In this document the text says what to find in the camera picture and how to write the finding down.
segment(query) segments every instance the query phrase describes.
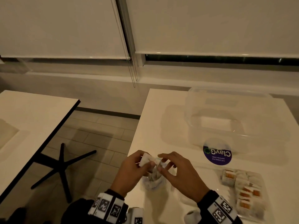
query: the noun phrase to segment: sushi tray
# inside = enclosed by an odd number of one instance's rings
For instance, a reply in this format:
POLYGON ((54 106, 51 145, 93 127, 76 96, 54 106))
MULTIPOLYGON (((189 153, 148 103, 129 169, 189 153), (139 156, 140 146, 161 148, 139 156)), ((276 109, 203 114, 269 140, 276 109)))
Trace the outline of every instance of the sushi tray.
MULTIPOLYGON (((223 196, 237 210, 240 218, 259 223, 274 223, 269 198, 260 174, 193 162, 192 165, 207 187, 223 196)), ((182 203, 197 207, 194 201, 179 191, 177 196, 182 203)))

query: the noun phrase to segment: purple sticker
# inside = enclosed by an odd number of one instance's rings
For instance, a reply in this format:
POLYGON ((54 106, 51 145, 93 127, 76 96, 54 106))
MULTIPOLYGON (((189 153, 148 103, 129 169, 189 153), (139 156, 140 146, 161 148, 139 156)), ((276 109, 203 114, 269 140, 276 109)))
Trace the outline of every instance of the purple sticker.
POLYGON ((216 165, 226 165, 231 161, 232 153, 226 149, 215 149, 204 146, 204 155, 216 165))

